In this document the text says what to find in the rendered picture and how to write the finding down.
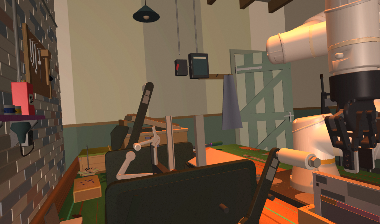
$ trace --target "gray cloth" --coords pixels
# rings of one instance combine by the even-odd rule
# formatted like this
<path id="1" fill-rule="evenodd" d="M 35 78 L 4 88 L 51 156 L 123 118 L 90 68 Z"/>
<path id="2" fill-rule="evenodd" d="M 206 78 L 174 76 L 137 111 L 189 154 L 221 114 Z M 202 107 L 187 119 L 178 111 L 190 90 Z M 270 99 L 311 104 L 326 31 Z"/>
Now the gray cloth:
<path id="1" fill-rule="evenodd" d="M 242 128 L 240 108 L 233 75 L 224 75 L 222 130 Z"/>

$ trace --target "paint can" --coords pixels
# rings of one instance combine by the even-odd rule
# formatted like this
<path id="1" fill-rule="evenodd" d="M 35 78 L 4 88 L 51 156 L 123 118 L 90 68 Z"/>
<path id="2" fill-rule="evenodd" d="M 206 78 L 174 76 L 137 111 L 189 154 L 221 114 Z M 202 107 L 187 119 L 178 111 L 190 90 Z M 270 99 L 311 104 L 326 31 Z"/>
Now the paint can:
<path id="1" fill-rule="evenodd" d="M 5 108 L 4 108 L 4 105 L 3 104 L 0 104 L 0 115 L 4 115 L 5 114 Z"/>
<path id="2" fill-rule="evenodd" d="M 16 115 L 21 115 L 22 114 L 21 106 L 15 106 L 15 112 L 16 112 Z"/>
<path id="3" fill-rule="evenodd" d="M 14 105 L 4 105 L 5 115 L 16 115 Z"/>

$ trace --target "pendant lamp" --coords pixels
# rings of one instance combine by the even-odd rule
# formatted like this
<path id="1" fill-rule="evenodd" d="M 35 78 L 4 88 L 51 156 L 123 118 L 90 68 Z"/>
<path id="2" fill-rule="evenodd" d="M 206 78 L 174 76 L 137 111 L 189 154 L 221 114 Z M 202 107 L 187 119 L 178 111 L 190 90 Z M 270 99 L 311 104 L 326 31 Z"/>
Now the pendant lamp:
<path id="1" fill-rule="evenodd" d="M 160 15 L 146 6 L 146 1 L 144 1 L 144 6 L 133 14 L 133 18 L 142 23 L 152 23 L 159 20 Z"/>

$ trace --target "purple shelf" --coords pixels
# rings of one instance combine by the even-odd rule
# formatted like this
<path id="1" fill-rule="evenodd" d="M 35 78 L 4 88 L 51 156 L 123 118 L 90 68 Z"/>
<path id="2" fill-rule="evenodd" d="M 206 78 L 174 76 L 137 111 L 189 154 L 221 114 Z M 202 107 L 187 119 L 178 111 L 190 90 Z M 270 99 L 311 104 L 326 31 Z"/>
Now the purple shelf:
<path id="1" fill-rule="evenodd" d="M 0 121 L 42 120 L 45 116 L 36 115 L 0 115 Z"/>

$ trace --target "purple stripe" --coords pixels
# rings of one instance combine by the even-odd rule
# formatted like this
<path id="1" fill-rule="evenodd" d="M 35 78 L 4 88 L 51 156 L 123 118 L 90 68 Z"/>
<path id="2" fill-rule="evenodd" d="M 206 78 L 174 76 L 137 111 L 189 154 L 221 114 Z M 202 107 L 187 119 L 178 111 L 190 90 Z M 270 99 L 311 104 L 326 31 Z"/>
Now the purple stripe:
<path id="1" fill-rule="evenodd" d="M 337 201 L 337 206 L 340 207 L 340 208 L 344 208 L 348 211 L 351 211 L 353 213 L 356 213 L 356 214 L 359 214 L 361 216 L 364 216 L 364 217 L 367 217 L 367 218 L 370 218 L 372 220 L 375 220 L 377 222 L 380 222 L 380 217 L 379 216 L 376 216 L 374 214 L 371 214 L 369 212 L 366 212 L 366 211 L 363 211 L 363 210 L 360 210 L 358 208 L 355 208 L 355 207 L 352 207 L 352 206 L 349 206 L 347 204 L 344 204 L 344 203 L 341 203 L 341 202 L 338 202 Z"/>

